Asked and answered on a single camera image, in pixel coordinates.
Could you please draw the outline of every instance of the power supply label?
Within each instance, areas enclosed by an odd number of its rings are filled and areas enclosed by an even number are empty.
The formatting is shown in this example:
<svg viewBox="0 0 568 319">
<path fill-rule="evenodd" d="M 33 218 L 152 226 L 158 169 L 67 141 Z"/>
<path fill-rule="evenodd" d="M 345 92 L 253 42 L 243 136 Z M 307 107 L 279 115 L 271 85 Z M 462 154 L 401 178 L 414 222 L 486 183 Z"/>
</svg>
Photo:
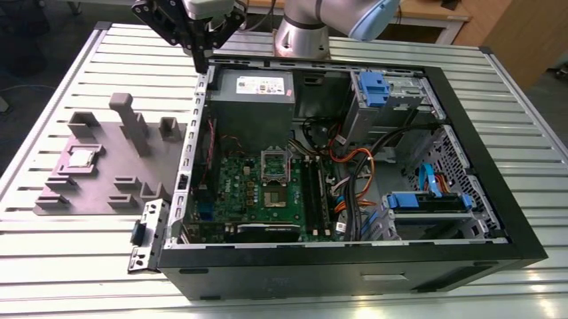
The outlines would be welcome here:
<svg viewBox="0 0 568 319">
<path fill-rule="evenodd" d="M 285 95 L 285 79 L 239 76 L 237 79 L 237 94 Z"/>
</svg>

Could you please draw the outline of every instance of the black plastic frame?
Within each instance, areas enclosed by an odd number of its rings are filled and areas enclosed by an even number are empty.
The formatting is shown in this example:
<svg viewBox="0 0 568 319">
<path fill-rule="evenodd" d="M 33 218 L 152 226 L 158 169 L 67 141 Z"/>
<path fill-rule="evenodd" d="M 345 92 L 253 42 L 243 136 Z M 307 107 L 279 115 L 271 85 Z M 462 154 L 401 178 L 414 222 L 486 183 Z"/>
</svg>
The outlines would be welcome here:
<svg viewBox="0 0 568 319">
<path fill-rule="evenodd" d="M 313 62 L 314 64 L 349 64 L 385 69 L 420 70 L 429 80 L 432 89 L 446 113 L 449 123 L 457 135 L 464 152 L 472 164 L 472 173 L 477 176 L 488 196 L 496 215 L 498 216 L 504 235 L 510 243 L 486 245 L 409 245 L 409 246 L 353 246 L 353 247 L 318 247 L 297 248 L 279 247 L 270 249 L 232 249 L 231 247 L 206 249 L 163 249 L 158 268 L 166 273 L 187 273 L 207 271 L 211 267 L 239 266 L 293 266 L 293 265 L 341 265 L 367 263 L 417 263 L 417 262 L 450 262 L 470 261 L 472 266 L 482 267 L 482 271 L 472 272 L 466 278 L 445 285 L 450 290 L 477 278 L 486 276 L 497 270 L 521 268 L 548 256 L 529 226 L 521 208 L 516 203 L 509 187 L 501 177 L 496 163 L 489 155 L 481 137 L 473 127 L 464 107 L 452 89 L 450 83 L 441 68 L 429 66 L 406 66 L 380 64 L 371 62 L 350 62 L 330 60 L 283 59 L 258 56 L 216 56 L 219 60 L 246 60 L 251 58 L 261 61 L 263 67 L 270 67 L 275 61 L 293 64 Z M 227 66 L 253 68 L 246 64 L 227 63 Z"/>
</svg>

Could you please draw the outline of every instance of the slotted aluminum surface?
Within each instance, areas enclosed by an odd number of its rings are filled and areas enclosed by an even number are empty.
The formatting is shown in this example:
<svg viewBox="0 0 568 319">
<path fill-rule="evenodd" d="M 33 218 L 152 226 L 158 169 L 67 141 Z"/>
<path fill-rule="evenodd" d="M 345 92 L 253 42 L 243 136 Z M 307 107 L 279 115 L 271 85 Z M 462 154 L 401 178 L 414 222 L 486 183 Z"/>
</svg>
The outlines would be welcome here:
<svg viewBox="0 0 568 319">
<path fill-rule="evenodd" d="M 220 53 L 271 55 L 271 37 L 235 35 Z M 144 26 L 95 31 L 0 180 L 0 314 L 73 318 L 565 318 L 568 166 L 565 150 L 498 63 L 476 48 L 331 40 L 335 60 L 438 66 L 452 83 L 549 259 L 448 293 L 190 302 L 163 275 L 128 276 L 136 216 L 36 217 L 75 111 L 118 121 L 111 93 L 130 92 L 147 122 L 191 120 L 191 59 Z"/>
</svg>

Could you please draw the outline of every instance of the motherboard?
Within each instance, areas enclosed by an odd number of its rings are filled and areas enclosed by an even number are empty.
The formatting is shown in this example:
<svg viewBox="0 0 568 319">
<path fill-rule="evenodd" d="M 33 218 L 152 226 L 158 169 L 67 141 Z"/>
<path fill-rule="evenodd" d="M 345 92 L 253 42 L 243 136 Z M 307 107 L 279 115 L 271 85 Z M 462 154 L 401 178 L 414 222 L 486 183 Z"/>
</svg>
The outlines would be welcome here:
<svg viewBox="0 0 568 319">
<path fill-rule="evenodd" d="M 281 151 L 224 157 L 216 200 L 196 202 L 184 225 L 188 242 L 333 241 L 322 169 L 319 159 L 290 159 Z"/>
</svg>

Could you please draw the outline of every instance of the open computer tower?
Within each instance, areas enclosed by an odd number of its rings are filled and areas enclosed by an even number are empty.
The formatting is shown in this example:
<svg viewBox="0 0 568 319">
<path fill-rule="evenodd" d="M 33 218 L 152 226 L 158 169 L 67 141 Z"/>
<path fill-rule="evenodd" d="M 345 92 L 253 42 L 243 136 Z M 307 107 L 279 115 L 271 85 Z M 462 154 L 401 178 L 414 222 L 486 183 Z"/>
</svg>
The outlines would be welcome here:
<svg viewBox="0 0 568 319">
<path fill-rule="evenodd" d="M 211 61 L 131 274 L 162 272 L 192 300 L 357 296 L 452 290 L 547 257 L 440 68 Z"/>
</svg>

